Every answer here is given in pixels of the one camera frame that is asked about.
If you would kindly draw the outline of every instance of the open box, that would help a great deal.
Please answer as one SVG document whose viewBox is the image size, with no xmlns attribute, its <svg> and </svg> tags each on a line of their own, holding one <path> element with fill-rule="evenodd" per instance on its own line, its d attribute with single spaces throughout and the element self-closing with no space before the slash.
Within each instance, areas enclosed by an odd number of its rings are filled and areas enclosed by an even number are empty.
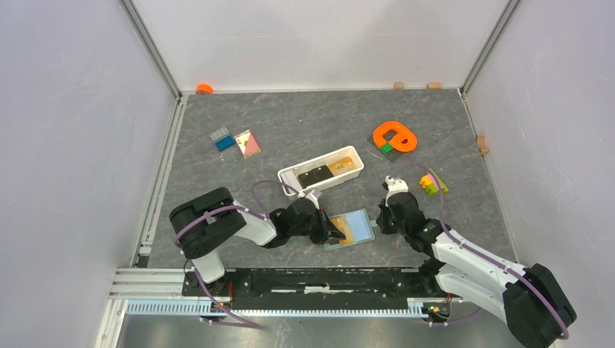
<svg viewBox="0 0 615 348">
<path fill-rule="evenodd" d="M 353 169 L 338 175 L 334 175 L 330 178 L 327 178 L 326 180 L 319 181 L 312 185 L 306 187 L 302 186 L 300 175 L 304 175 L 311 170 L 316 170 L 323 166 L 329 166 L 337 162 L 344 161 L 347 157 L 349 157 L 352 161 L 352 164 L 354 165 Z M 322 191 L 335 185 L 339 185 L 349 179 L 358 177 L 359 172 L 363 170 L 363 167 L 363 161 L 361 161 L 361 158 L 359 157 L 359 154 L 357 153 L 355 147 L 346 146 L 342 149 L 329 152 L 328 154 L 324 154 L 320 157 L 310 159 L 298 165 L 284 168 L 278 171 L 278 179 L 283 183 L 294 187 L 299 192 L 307 191 L 314 188 Z M 284 194 L 286 194 L 286 196 L 289 197 L 291 200 L 295 200 L 297 198 L 297 195 L 287 188 L 284 188 Z"/>
</svg>

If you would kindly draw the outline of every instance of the wooden block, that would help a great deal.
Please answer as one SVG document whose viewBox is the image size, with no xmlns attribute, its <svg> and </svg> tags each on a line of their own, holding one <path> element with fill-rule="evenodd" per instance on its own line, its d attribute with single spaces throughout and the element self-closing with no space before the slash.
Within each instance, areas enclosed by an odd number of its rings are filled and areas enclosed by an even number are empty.
<svg viewBox="0 0 615 348">
<path fill-rule="evenodd" d="M 476 145 L 479 147 L 479 152 L 482 156 L 489 153 L 489 149 L 484 145 L 484 134 L 476 136 Z"/>
<path fill-rule="evenodd" d="M 427 83 L 427 89 L 442 89 L 442 84 L 440 82 L 430 82 Z"/>
</svg>

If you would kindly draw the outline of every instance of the orange plastic toy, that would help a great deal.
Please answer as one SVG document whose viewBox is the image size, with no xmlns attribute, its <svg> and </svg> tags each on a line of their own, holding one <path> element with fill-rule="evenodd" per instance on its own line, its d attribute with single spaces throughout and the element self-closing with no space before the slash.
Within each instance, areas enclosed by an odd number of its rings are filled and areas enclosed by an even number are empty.
<svg viewBox="0 0 615 348">
<path fill-rule="evenodd" d="M 205 83 L 201 83 L 197 86 L 197 94 L 211 94 L 213 93 L 213 88 L 210 85 Z"/>
<path fill-rule="evenodd" d="M 403 124 L 398 121 L 387 121 L 382 123 L 376 130 L 373 132 L 373 143 L 380 149 L 387 143 L 387 140 L 384 138 L 384 135 L 388 132 L 395 132 L 395 135 L 391 140 L 389 140 L 389 144 L 393 146 L 393 149 L 396 149 L 401 152 L 410 152 L 416 148 L 416 144 L 418 143 L 416 140 L 416 136 L 414 133 L 410 132 Z"/>
</svg>

